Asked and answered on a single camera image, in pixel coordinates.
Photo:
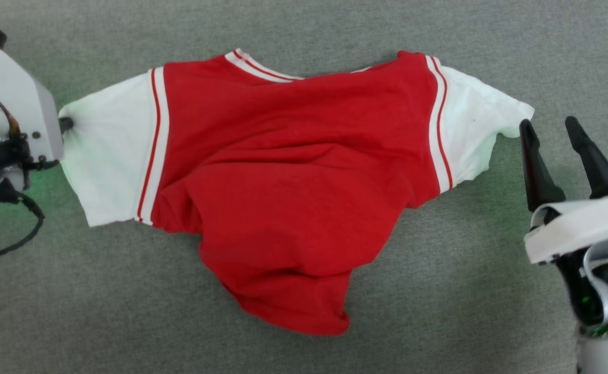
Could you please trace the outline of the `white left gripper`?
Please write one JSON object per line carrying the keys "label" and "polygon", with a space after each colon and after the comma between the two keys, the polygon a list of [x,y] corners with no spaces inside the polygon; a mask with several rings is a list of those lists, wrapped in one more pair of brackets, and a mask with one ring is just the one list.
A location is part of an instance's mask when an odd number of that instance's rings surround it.
{"label": "white left gripper", "polygon": [[27,189],[30,172],[52,168],[62,159],[62,135],[73,126],[71,117],[58,118],[50,91],[0,50],[0,140],[21,138],[30,153],[9,168],[4,180],[14,189]]}

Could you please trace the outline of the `red and white shirt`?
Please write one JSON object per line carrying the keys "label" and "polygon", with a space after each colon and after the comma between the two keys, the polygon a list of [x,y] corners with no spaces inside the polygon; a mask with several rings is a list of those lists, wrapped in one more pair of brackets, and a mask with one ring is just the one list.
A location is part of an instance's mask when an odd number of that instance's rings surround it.
{"label": "red and white shirt", "polygon": [[488,169],[534,108],[426,54],[297,77],[236,49],[62,107],[62,169],[90,227],[201,236],[247,313],[338,336],[353,270],[399,216]]}

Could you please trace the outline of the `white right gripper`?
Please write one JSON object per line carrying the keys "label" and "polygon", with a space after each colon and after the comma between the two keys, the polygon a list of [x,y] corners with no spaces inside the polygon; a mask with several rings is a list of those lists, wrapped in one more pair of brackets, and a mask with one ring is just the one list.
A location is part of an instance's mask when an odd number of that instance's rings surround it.
{"label": "white right gripper", "polygon": [[521,121],[527,206],[534,212],[524,244],[531,263],[557,267],[582,333],[598,338],[608,336],[608,160],[576,117],[568,116],[565,127],[592,201],[563,202],[566,195],[539,153],[531,121]]}

